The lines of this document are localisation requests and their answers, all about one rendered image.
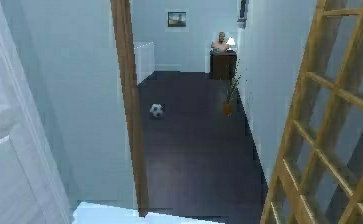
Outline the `black and white ball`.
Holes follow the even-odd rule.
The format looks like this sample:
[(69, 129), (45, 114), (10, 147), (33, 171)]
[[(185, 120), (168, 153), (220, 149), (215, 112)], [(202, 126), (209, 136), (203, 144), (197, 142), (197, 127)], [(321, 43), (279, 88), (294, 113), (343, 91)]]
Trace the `black and white ball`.
[(164, 108), (161, 104), (153, 104), (150, 108), (153, 117), (161, 117), (164, 114)]

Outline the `light wooden open shelf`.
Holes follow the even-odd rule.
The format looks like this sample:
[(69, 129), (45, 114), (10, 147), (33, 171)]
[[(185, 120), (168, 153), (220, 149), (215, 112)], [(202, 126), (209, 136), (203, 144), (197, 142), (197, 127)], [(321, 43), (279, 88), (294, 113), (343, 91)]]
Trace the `light wooden open shelf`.
[(260, 224), (328, 224), (315, 199), (329, 173), (347, 201), (337, 224), (363, 224), (363, 172), (334, 153), (352, 106), (363, 111), (363, 0), (317, 0)]

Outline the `tan bust statue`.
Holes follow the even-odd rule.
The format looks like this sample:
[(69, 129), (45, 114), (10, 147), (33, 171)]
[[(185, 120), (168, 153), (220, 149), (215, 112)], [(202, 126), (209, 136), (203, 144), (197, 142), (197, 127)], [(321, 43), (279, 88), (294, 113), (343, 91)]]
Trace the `tan bust statue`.
[(218, 40), (216, 42), (211, 43), (211, 49), (216, 52), (225, 52), (228, 50), (230, 46), (225, 41), (225, 33), (220, 32), (218, 36)]

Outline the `dark brown wooden cabinet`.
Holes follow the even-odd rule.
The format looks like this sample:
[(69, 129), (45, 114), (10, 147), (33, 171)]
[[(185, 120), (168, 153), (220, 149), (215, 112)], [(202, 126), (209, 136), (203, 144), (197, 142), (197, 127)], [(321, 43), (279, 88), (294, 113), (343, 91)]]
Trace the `dark brown wooden cabinet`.
[(214, 80), (230, 80), (234, 76), (237, 62), (235, 51), (210, 52), (209, 77)]

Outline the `framed landscape wall picture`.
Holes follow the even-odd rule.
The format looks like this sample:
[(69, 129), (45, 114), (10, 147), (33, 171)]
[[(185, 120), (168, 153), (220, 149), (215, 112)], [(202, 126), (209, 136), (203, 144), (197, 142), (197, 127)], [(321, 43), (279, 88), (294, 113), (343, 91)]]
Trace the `framed landscape wall picture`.
[(185, 12), (169, 12), (168, 13), (169, 27), (185, 27), (186, 13)]

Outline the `white panelled room door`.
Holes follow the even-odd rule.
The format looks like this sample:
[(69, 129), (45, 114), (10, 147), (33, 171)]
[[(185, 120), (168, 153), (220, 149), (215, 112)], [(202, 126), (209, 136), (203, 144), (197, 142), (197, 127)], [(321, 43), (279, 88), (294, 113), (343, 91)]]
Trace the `white panelled room door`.
[(68, 198), (1, 2), (0, 224), (71, 224)]

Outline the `dark framed wall picture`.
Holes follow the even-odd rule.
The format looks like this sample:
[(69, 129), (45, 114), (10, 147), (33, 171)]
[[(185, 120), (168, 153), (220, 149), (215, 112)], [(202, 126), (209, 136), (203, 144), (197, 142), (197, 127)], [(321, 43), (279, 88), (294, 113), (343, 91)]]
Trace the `dark framed wall picture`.
[(240, 11), (239, 11), (238, 19), (237, 19), (237, 25), (241, 29), (244, 29), (246, 27), (248, 2), (249, 2), (249, 0), (240, 1)]

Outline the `potted green house plant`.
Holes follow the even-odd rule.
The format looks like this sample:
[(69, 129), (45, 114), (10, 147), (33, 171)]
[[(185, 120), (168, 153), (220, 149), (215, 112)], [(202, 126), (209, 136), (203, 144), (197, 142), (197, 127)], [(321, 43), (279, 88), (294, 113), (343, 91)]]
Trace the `potted green house plant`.
[(228, 86), (226, 88), (225, 99), (223, 102), (223, 113), (226, 116), (230, 116), (232, 114), (232, 100), (239, 85), (240, 79), (241, 75), (238, 73), (237, 70), (234, 70), (233, 76), (229, 80)]

